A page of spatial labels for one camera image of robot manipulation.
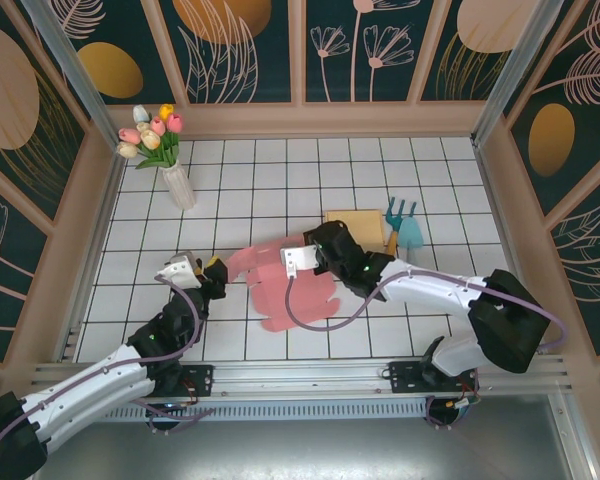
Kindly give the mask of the aluminium mounting rail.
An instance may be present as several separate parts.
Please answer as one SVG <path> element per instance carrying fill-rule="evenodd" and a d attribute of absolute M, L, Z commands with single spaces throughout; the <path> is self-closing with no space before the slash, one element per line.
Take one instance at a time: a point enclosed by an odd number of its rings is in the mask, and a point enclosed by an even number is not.
<path fill-rule="evenodd" d="M 209 400 L 314 400 L 387 397 L 389 358 L 341 360 L 216 361 Z M 478 393 L 569 393 L 573 382 L 558 355 L 532 359 L 523 374 L 486 365 L 478 369 Z"/>

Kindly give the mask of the pink paper box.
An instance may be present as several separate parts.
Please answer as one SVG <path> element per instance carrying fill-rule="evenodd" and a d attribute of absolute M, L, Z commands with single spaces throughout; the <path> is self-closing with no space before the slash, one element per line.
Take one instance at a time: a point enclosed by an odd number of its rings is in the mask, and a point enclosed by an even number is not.
<path fill-rule="evenodd" d="M 281 332 L 296 326 L 285 307 L 288 278 L 280 253 L 283 248 L 303 245 L 303 237 L 293 235 L 241 249 L 227 261 L 231 281 L 241 274 L 246 275 L 251 306 L 264 316 L 261 325 L 269 332 Z M 316 276 L 311 271 L 300 271 L 290 295 L 292 313 L 303 324 L 333 317 L 341 305 L 334 296 L 335 292 L 336 283 L 330 274 Z"/>

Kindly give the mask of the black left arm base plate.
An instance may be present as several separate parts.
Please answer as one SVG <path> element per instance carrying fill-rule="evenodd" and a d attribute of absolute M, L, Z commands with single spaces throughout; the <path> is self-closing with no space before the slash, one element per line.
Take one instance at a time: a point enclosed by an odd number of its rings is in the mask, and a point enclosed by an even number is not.
<path fill-rule="evenodd" d="M 174 396 L 190 401 L 211 395 L 214 381 L 214 366 L 210 364 L 184 365 L 176 383 Z"/>

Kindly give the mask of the aluminium frame post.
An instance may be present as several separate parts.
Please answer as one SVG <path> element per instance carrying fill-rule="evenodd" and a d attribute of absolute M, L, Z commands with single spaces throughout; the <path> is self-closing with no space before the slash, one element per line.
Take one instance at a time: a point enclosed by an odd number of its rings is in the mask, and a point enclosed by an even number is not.
<path fill-rule="evenodd" d="M 563 3 L 564 0 L 539 0 L 534 7 L 471 133 L 475 149 L 479 150 L 493 131 L 506 104 L 554 25 Z"/>
<path fill-rule="evenodd" d="M 79 59 L 73 40 L 87 40 L 106 17 L 103 0 L 20 0 L 110 147 L 117 134 L 105 103 Z"/>

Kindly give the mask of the yellow paper box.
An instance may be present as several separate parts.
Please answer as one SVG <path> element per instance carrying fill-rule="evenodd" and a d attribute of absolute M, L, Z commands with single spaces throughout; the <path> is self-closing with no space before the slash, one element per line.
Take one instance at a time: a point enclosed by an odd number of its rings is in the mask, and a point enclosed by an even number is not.
<path fill-rule="evenodd" d="M 385 249 L 384 217 L 379 210 L 330 210 L 324 214 L 324 220 L 344 223 L 365 251 Z"/>

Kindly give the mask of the white ribbed vase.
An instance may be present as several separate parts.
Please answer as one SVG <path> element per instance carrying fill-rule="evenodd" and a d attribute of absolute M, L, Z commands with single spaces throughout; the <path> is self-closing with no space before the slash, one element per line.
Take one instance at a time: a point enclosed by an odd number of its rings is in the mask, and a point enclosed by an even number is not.
<path fill-rule="evenodd" d="M 194 192 L 184 167 L 176 162 L 173 166 L 160 167 L 159 171 L 175 204 L 182 210 L 191 210 L 196 203 Z"/>

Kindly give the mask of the grey metal sheet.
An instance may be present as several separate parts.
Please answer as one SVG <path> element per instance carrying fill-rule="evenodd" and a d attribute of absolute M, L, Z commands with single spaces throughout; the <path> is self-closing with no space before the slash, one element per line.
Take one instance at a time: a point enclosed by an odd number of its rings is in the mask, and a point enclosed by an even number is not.
<path fill-rule="evenodd" d="M 96 424 L 32 480 L 599 480 L 540 418 L 436 430 L 395 420 Z"/>

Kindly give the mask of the aluminium table side rail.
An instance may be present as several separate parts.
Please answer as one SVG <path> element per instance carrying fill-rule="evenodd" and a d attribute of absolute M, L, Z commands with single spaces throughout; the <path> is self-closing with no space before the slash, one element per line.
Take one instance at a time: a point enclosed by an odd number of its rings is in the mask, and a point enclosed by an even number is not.
<path fill-rule="evenodd" d="M 103 177 L 102 185 L 99 190 L 92 190 L 96 194 L 97 202 L 90 212 L 91 216 L 83 216 L 84 220 L 89 220 L 89 229 L 81 237 L 83 245 L 79 251 L 80 256 L 77 257 L 80 262 L 72 279 L 72 290 L 54 350 L 53 361 L 56 363 L 62 363 L 66 357 L 72 359 L 78 350 L 75 346 L 76 339 L 85 322 L 91 290 L 101 265 L 101 255 L 106 243 L 111 216 L 126 168 L 126 161 L 121 160 L 116 154 L 112 154 L 109 160 L 110 164 Z"/>
<path fill-rule="evenodd" d="M 546 310 L 551 307 L 545 281 L 546 232 L 532 185 L 509 130 L 496 126 L 480 137 L 478 154 L 495 201 L 516 275 Z"/>

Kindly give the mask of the light blue garden trowel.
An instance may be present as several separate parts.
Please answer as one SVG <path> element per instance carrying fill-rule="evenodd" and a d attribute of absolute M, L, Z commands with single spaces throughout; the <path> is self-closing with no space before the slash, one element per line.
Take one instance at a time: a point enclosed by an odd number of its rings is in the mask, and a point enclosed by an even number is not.
<path fill-rule="evenodd" d="M 424 246 L 424 238 L 417 220 L 404 217 L 397 235 L 397 245 L 405 252 L 405 260 L 411 263 L 414 254 Z"/>

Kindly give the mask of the artificial tulip bouquet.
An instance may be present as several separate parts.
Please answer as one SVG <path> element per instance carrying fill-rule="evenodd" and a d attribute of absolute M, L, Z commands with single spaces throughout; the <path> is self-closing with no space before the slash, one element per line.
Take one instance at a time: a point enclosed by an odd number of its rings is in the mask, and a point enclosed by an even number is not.
<path fill-rule="evenodd" d="M 139 158 L 137 169 L 158 168 L 169 170 L 178 164 L 180 133 L 184 121 L 172 104 L 159 106 L 151 115 L 142 105 L 132 109 L 133 128 L 118 132 L 116 153 L 127 160 Z"/>

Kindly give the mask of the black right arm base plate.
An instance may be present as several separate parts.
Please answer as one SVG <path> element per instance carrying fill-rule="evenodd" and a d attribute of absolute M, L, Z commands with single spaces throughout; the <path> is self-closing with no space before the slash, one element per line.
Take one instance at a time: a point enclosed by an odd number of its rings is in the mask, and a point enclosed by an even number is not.
<path fill-rule="evenodd" d="M 386 373 L 393 393 L 461 394 L 477 389 L 472 370 L 447 376 L 433 365 L 420 361 L 394 361 L 388 364 Z"/>

